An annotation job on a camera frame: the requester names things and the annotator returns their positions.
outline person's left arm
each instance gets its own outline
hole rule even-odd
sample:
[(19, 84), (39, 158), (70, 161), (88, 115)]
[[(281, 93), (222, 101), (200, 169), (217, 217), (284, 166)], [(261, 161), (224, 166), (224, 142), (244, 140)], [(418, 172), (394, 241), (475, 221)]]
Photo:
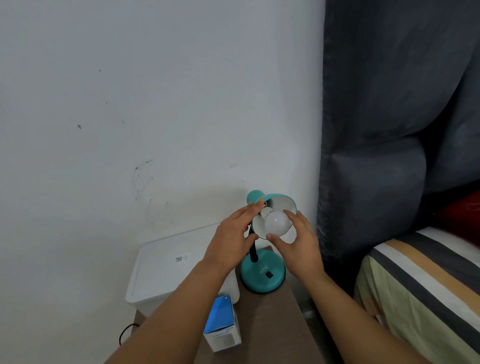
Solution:
[(180, 286), (106, 361), (193, 363), (213, 301), (227, 275), (246, 256), (258, 235), (244, 237), (263, 200), (222, 221), (201, 260)]

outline forearm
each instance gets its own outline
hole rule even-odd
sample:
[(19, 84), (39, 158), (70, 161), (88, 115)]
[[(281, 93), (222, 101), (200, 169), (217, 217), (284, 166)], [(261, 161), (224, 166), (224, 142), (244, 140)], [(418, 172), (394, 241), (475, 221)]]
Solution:
[(345, 363), (427, 363), (384, 329), (326, 274), (304, 281)]
[(107, 363), (192, 363), (227, 274), (205, 261), (198, 263)]

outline headboard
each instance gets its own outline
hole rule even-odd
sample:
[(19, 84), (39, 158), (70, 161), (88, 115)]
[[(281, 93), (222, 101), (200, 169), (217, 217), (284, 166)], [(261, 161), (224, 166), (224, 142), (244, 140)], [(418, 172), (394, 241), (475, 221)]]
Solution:
[(317, 230), (326, 266), (480, 180), (480, 2), (327, 0)]

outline white wall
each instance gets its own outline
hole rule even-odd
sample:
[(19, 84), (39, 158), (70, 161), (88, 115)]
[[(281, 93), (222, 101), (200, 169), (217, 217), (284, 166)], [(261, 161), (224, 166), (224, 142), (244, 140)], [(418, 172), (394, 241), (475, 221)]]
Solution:
[(315, 221), (323, 6), (0, 2), (3, 363), (105, 360), (141, 244), (251, 189)]

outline teal desk lamp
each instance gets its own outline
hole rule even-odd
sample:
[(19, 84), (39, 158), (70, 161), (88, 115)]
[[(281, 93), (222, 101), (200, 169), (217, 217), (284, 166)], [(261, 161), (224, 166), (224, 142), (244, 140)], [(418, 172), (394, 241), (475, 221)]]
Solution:
[[(267, 234), (282, 236), (292, 226), (292, 222), (283, 210), (297, 213), (295, 202), (284, 194), (264, 194), (254, 190), (247, 195), (247, 203), (256, 203), (261, 198), (265, 204), (260, 214), (250, 225), (249, 234), (256, 233), (261, 239)], [(255, 293), (269, 293), (276, 290), (285, 279), (283, 259), (269, 250), (257, 252), (255, 243), (240, 266), (240, 278), (243, 285)]]

